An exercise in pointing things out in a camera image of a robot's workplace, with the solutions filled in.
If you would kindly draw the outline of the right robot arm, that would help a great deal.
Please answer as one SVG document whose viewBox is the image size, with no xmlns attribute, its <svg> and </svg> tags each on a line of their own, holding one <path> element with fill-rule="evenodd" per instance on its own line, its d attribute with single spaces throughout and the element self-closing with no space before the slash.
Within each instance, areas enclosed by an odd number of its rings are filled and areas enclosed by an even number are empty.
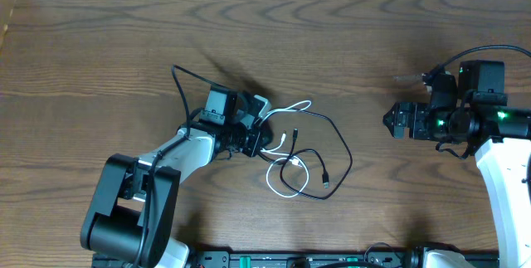
<svg viewBox="0 0 531 268">
<path fill-rule="evenodd" d="M 427 103 L 397 102 L 382 122 L 392 137 L 433 141 L 439 153 L 475 159 L 490 199 L 499 266 L 530 265 L 530 112 L 510 108 L 502 61 L 463 61 L 424 75 Z"/>
</svg>

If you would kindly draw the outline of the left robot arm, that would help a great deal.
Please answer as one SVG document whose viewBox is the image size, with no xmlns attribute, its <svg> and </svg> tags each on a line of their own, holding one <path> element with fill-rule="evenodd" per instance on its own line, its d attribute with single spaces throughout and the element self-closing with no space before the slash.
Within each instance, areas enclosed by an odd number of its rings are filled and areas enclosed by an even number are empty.
<svg viewBox="0 0 531 268">
<path fill-rule="evenodd" d="M 149 153 L 105 162 L 80 232 L 83 248 L 123 267 L 184 267 L 190 249 L 171 237 L 180 183 L 218 154 L 254 157 L 271 142 L 268 99 L 213 86 L 176 134 Z"/>
</svg>

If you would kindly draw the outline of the clear tape patch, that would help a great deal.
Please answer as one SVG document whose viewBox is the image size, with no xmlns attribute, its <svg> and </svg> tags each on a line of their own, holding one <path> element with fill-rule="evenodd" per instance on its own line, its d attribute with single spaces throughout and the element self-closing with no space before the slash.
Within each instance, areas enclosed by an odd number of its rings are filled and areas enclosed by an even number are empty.
<svg viewBox="0 0 531 268">
<path fill-rule="evenodd" d="M 394 76 L 396 82 L 418 82 L 422 81 L 422 75 Z"/>
</svg>

